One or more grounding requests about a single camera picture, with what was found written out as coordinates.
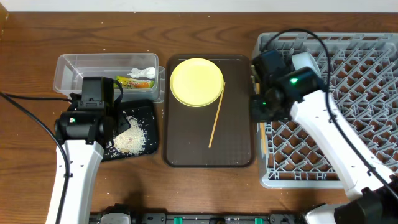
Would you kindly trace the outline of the pile of rice grains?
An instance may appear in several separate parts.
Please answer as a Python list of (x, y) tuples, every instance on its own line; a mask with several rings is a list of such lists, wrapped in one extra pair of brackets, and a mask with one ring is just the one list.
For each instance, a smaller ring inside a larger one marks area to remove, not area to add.
[(116, 156), (136, 155), (144, 150), (147, 142), (147, 131), (143, 129), (142, 124), (133, 116), (128, 116), (127, 120), (131, 127), (116, 136), (113, 142), (107, 145), (111, 158)]

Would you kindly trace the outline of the green yellow snack wrapper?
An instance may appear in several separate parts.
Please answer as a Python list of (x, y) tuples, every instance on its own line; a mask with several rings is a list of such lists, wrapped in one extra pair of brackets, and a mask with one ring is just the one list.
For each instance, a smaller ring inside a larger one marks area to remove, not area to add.
[(116, 80), (124, 89), (150, 89), (155, 84), (154, 80), (140, 80), (122, 76), (116, 76)]

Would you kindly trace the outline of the wooden chopstick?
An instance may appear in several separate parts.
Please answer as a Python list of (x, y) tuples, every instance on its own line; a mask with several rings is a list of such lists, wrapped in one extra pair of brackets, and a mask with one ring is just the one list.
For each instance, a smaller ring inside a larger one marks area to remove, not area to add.
[(219, 102), (218, 102), (218, 107), (217, 107), (217, 111), (216, 111), (216, 115), (215, 115), (215, 120), (214, 120), (214, 123), (213, 123), (213, 128), (212, 128), (212, 132), (211, 132), (208, 148), (211, 148), (211, 146), (213, 144), (213, 139), (214, 139), (214, 135), (215, 135), (215, 131), (216, 131), (216, 125), (217, 125), (217, 122), (218, 122), (218, 117), (219, 117), (219, 114), (220, 114), (220, 109), (221, 109), (221, 105), (222, 105), (222, 101), (223, 101), (223, 95), (224, 95), (225, 86), (226, 86), (226, 83), (224, 82), (223, 89), (222, 89), (222, 92), (220, 94), (220, 98), (219, 98)]
[[(260, 84), (255, 84), (255, 93), (260, 94)], [(261, 134), (261, 147), (262, 147), (262, 154), (265, 156), (267, 154), (267, 136), (264, 123), (259, 123), (260, 127), (260, 134)]]

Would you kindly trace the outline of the white tissue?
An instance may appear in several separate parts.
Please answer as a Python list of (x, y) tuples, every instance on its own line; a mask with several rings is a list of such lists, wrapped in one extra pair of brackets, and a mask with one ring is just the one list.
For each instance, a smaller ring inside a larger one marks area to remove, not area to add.
[(147, 67), (145, 69), (133, 68), (127, 76), (131, 78), (148, 78), (154, 79), (156, 75), (156, 69), (154, 67)]

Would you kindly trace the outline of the yellow round plate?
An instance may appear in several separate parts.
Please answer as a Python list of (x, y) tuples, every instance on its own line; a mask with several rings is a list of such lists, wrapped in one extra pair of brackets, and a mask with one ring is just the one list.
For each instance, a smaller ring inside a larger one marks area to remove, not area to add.
[(173, 96), (186, 106), (207, 106), (218, 99), (223, 88), (221, 69), (203, 58), (184, 60), (174, 68), (170, 76)]

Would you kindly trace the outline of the light blue bowl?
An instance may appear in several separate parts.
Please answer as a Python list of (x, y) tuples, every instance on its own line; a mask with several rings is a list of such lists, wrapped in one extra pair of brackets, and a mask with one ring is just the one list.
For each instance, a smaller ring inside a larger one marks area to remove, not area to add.
[(291, 57), (291, 61), (294, 70), (308, 67), (311, 68), (319, 77), (321, 76), (321, 71), (318, 67), (318, 64), (309, 52), (295, 54)]

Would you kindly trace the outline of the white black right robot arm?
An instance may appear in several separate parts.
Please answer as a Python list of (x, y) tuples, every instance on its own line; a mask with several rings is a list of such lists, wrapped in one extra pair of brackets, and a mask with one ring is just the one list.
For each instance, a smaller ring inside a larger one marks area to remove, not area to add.
[(349, 203), (324, 204), (305, 216), (306, 223), (397, 223), (397, 177), (371, 154), (311, 68), (257, 68), (251, 97), (256, 122), (284, 118), (312, 137), (338, 174)]

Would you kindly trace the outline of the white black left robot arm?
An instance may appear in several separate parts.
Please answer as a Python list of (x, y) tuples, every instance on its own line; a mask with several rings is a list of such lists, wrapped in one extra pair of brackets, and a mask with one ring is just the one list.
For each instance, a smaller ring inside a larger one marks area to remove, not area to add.
[(104, 147), (130, 125), (120, 106), (80, 101), (55, 123), (57, 169), (47, 223), (88, 223)]

